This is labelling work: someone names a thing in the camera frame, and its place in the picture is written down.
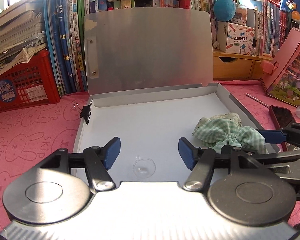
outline green checkered cloth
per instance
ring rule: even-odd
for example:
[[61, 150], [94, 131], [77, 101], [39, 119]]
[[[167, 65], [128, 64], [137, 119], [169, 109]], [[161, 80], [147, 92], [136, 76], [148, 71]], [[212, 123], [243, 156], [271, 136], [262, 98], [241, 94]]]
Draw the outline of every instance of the green checkered cloth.
[[226, 144], [257, 150], [259, 154], [266, 153], [266, 140], [257, 130], [250, 126], [242, 127], [229, 119], [200, 120], [192, 136], [202, 140], [202, 146], [210, 147], [217, 153], [221, 153], [221, 148]]

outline sticker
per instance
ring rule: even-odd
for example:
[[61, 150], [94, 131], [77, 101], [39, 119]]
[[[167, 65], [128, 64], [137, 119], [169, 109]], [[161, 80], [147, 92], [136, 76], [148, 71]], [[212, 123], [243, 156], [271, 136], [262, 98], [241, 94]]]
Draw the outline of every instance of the sticker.
[[12, 102], [16, 99], [16, 90], [12, 82], [8, 79], [0, 80], [0, 100], [4, 103]]
[[28, 88], [26, 91], [30, 97], [31, 102], [48, 99], [47, 94], [44, 91], [43, 85]]

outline plastic storage box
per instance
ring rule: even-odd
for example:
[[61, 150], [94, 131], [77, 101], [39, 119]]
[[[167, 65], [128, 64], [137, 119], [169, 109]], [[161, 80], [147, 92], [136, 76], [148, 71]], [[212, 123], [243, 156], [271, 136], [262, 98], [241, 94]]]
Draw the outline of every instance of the plastic storage box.
[[21, 63], [0, 75], [0, 112], [60, 101], [49, 51], [43, 49], [29, 63]]

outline label printer box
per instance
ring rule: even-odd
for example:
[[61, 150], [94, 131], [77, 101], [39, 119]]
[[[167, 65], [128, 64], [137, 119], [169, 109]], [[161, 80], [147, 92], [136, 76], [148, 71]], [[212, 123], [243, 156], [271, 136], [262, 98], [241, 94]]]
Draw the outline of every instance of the label printer box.
[[251, 54], [254, 28], [228, 22], [218, 23], [217, 40], [220, 50], [236, 54]]

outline pink table cover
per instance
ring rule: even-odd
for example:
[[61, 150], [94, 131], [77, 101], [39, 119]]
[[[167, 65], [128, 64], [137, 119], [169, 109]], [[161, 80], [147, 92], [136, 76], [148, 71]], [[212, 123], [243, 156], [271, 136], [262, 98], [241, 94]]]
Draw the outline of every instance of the pink table cover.
[[[265, 129], [274, 129], [268, 109], [245, 96], [258, 98], [268, 105], [283, 106], [295, 110], [293, 106], [269, 98], [259, 82], [220, 82], [228, 89]], [[64, 96], [58, 104], [37, 106], [0, 113], [0, 231], [9, 224], [2, 206], [2, 193], [9, 183], [40, 162], [58, 148], [68, 148], [71, 152], [79, 127], [79, 107], [88, 100], [87, 93]], [[297, 202], [289, 224], [300, 222], [300, 202]]]

